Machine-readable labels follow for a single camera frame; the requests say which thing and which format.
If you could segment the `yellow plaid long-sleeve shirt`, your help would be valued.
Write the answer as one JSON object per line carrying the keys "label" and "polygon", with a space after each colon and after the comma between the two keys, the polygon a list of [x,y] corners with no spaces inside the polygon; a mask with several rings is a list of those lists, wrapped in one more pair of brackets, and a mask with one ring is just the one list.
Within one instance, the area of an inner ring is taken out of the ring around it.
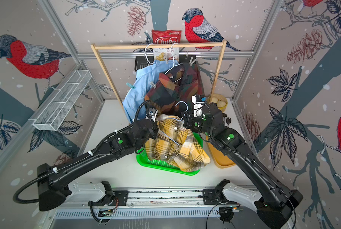
{"label": "yellow plaid long-sleeve shirt", "polygon": [[183,126],[180,117],[161,114],[156,121],[157,136],[145,144],[149,160],[164,161],[183,172],[198,171],[211,162],[192,130]]}

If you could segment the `light blue wire hanger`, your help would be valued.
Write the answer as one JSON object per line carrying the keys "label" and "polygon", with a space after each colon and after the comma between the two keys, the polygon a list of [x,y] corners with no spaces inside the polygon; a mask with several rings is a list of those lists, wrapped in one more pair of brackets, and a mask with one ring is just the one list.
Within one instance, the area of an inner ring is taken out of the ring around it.
{"label": "light blue wire hanger", "polygon": [[188,111],[188,105],[184,102],[176,104],[178,110],[174,114],[161,114],[157,117],[159,128],[158,145],[162,147],[176,147],[183,145],[188,137],[189,131],[183,126],[182,110]]}

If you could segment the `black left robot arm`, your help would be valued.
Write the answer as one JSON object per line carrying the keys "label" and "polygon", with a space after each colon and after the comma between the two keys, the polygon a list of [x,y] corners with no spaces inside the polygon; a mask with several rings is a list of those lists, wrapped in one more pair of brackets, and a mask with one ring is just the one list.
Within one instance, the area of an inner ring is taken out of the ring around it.
{"label": "black left robot arm", "polygon": [[[13,195],[18,204],[38,203],[40,211],[59,207],[73,193],[69,184],[78,177],[132,153],[140,154],[146,142],[155,139],[157,109],[144,101],[135,113],[132,124],[105,136],[98,145],[67,163],[56,167],[42,164],[38,167],[38,177],[19,188]],[[37,184],[37,199],[21,199],[19,195],[33,184]]]}

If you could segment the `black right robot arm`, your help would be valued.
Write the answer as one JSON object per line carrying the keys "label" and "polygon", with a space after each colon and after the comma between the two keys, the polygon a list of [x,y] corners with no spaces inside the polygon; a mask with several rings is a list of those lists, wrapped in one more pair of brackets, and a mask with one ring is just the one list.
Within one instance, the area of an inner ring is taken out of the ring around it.
{"label": "black right robot arm", "polygon": [[231,118],[216,104],[195,103],[194,109],[183,111],[184,127],[208,137],[208,142],[231,159],[257,188],[257,199],[252,193],[238,187],[223,186],[220,190],[225,200],[238,202],[255,211],[271,229],[281,229],[291,217],[296,217],[296,207],[303,199],[296,189],[281,183],[253,154],[244,138],[229,127]]}

